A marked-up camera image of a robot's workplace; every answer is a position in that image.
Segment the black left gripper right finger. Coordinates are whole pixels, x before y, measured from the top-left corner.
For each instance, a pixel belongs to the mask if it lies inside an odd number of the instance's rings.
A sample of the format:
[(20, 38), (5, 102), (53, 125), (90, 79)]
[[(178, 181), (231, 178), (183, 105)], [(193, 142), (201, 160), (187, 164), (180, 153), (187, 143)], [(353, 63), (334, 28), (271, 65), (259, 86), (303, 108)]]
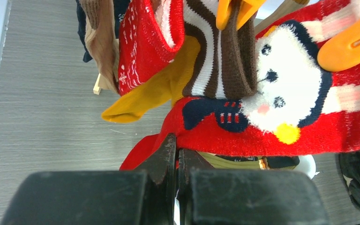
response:
[(300, 170), (215, 169), (179, 153), (181, 225), (329, 225), (317, 187)]

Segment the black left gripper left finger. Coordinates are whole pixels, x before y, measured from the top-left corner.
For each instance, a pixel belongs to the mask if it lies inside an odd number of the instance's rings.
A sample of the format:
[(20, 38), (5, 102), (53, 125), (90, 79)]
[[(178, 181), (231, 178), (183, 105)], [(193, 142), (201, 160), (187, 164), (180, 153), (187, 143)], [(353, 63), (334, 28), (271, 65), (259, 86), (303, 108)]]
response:
[(30, 174), (19, 186), (3, 225), (172, 225), (176, 138), (131, 171)]

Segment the red penguin sock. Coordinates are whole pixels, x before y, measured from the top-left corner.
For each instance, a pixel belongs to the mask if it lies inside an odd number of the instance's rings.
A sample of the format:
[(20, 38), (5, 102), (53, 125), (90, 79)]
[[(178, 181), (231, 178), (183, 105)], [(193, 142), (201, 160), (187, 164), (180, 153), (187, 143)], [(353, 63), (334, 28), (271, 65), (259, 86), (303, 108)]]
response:
[(317, 55), (360, 19), (360, 0), (322, 0), (277, 19), (255, 34), (256, 93), (238, 100), (244, 121), (172, 106), (161, 131), (143, 138), (122, 170), (132, 170), (173, 134), (177, 149), (224, 156), (302, 156), (360, 150), (360, 64), (323, 69)]

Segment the mustard yellow brown-cuffed sock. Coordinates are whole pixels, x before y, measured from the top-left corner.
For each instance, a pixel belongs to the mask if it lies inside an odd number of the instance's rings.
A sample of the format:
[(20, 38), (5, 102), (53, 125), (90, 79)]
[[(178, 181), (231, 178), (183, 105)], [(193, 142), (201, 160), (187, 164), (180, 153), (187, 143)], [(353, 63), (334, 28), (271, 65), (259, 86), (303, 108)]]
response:
[(182, 0), (185, 39), (174, 60), (102, 113), (109, 122), (139, 120), (167, 101), (186, 117), (219, 113), (219, 121), (244, 121), (238, 100), (256, 93), (253, 16), (239, 30), (232, 15), (216, 27), (218, 0)]

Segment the brown sock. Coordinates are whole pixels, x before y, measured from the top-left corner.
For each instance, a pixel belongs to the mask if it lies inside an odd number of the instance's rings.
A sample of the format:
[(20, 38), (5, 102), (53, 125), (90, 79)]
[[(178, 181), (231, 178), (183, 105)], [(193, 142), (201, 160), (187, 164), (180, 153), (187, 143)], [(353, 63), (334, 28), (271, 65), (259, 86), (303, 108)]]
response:
[(118, 93), (119, 47), (114, 32), (114, 3), (112, 0), (79, 2), (86, 14), (86, 48), (95, 60), (99, 73), (105, 78), (108, 88)]

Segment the orange clip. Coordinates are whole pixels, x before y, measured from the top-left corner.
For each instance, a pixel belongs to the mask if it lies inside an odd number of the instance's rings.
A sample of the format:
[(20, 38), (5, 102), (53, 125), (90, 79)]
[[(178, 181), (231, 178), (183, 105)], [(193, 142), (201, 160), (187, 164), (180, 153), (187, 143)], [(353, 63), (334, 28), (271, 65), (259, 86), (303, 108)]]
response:
[(230, 17), (235, 16), (236, 30), (239, 30), (266, 0), (219, 0), (216, 14), (216, 27), (224, 30)]
[(360, 19), (328, 40), (317, 55), (319, 65), (339, 72), (360, 64)]

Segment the red snowflake sock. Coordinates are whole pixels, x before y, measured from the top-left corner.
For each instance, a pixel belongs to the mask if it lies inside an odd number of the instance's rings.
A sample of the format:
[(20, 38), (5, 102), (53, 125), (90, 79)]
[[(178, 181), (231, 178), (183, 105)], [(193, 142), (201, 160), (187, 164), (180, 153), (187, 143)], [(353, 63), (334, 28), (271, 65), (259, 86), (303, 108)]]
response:
[(183, 2), (132, 0), (119, 32), (119, 94), (147, 82), (171, 63), (185, 39)]

